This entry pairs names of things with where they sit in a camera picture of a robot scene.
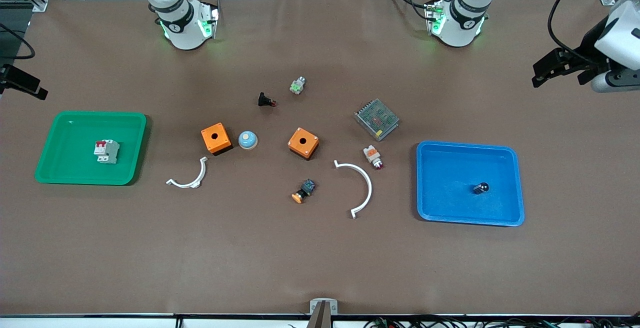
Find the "white curved handle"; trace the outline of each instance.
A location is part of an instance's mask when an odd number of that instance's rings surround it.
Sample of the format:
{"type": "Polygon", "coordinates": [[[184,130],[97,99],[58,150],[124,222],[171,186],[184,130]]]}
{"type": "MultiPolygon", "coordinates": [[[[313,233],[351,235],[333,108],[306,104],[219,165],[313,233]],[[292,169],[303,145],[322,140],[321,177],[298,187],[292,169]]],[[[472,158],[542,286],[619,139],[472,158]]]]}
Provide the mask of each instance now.
{"type": "Polygon", "coordinates": [[[356,213],[360,212],[362,208],[364,208],[367,205],[367,203],[369,203],[369,200],[371,199],[371,194],[373,193],[373,185],[371,184],[371,179],[367,175],[366,171],[364,171],[364,169],[362,169],[361,167],[355,164],[349,164],[348,162],[343,162],[341,164],[338,164],[338,161],[336,160],[333,161],[333,164],[335,164],[336,168],[342,168],[342,167],[351,168],[357,173],[360,173],[364,177],[364,180],[366,180],[366,186],[368,187],[368,194],[366,194],[366,199],[364,200],[364,202],[362,202],[361,205],[358,205],[357,207],[351,210],[352,218],[356,219],[356,213]]]}
{"type": "Polygon", "coordinates": [[[188,184],[179,184],[177,183],[175,180],[173,179],[169,179],[167,180],[166,184],[167,185],[174,185],[178,188],[198,188],[200,186],[200,182],[202,180],[202,178],[204,178],[204,174],[207,170],[207,166],[204,164],[204,162],[207,161],[207,157],[202,157],[200,159],[200,174],[198,175],[197,178],[195,178],[195,180],[193,182],[190,182],[188,184]]]}

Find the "blue tray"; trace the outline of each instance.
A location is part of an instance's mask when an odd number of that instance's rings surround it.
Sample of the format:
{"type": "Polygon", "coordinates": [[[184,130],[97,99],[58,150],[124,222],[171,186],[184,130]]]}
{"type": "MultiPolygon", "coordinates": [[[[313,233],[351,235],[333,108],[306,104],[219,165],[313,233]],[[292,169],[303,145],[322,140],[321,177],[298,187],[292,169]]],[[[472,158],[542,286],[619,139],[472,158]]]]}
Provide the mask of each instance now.
{"type": "Polygon", "coordinates": [[[427,221],[509,227],[524,222],[518,156],[508,146],[423,141],[416,168],[418,214],[427,221]],[[489,191],[474,194],[480,182],[489,191]]]}

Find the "metal power supply unit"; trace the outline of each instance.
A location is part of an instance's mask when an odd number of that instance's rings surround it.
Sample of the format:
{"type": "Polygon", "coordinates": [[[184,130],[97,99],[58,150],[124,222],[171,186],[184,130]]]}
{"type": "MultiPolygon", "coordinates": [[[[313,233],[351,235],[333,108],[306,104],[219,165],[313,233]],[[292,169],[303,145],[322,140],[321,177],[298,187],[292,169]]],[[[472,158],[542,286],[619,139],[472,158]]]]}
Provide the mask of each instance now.
{"type": "Polygon", "coordinates": [[[378,142],[395,130],[400,123],[400,119],[394,112],[379,99],[371,100],[354,113],[354,116],[356,121],[378,142]]]}

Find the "orange button housing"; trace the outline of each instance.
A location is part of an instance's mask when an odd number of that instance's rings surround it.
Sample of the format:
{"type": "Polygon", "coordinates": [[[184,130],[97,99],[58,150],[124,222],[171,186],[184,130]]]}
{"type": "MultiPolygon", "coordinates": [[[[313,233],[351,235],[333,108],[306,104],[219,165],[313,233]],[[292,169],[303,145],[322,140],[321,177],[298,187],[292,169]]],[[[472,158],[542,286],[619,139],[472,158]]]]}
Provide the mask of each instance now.
{"type": "Polygon", "coordinates": [[[229,139],[227,130],[222,123],[217,123],[206,129],[202,129],[202,139],[204,139],[206,149],[214,156],[222,154],[233,148],[231,139],[229,139]]]}
{"type": "Polygon", "coordinates": [[[320,143],[320,139],[318,139],[317,136],[302,128],[298,128],[295,130],[295,133],[293,133],[291,139],[288,140],[288,148],[300,157],[310,160],[311,155],[313,155],[316,148],[318,148],[318,143],[320,143]]]}

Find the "table surface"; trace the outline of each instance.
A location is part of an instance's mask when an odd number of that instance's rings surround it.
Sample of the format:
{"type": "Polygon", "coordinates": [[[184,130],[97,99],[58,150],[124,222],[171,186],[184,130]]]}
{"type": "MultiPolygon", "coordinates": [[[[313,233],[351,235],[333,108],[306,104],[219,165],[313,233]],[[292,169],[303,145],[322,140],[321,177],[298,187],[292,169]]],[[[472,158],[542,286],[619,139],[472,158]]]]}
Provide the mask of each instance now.
{"type": "MultiPolygon", "coordinates": [[[[598,94],[575,76],[531,86],[554,44],[554,0],[495,0],[471,46],[450,48],[393,0],[225,0],[217,40],[180,51],[147,3],[52,1],[18,66],[50,91],[0,105],[0,312],[632,314],[640,305],[640,95],[598,94]],[[300,96],[288,91],[306,77],[300,96]],[[258,93],[277,100],[258,107],[258,93]],[[380,98],[400,126],[376,143],[353,114],[380,98]],[[149,138],[129,186],[39,184],[63,110],[141,112],[149,138]],[[222,122],[258,146],[211,157],[222,122]],[[320,138],[311,161],[286,142],[320,138]],[[509,146],[526,220],[505,228],[423,221],[416,145],[509,146]],[[362,148],[375,144],[385,168],[362,148]],[[198,189],[190,182],[210,157],[198,189]],[[369,205],[358,173],[370,173],[369,205]],[[315,194],[291,194],[306,178],[315,194]]],[[[566,0],[556,30],[577,45],[606,14],[566,0]]]]}

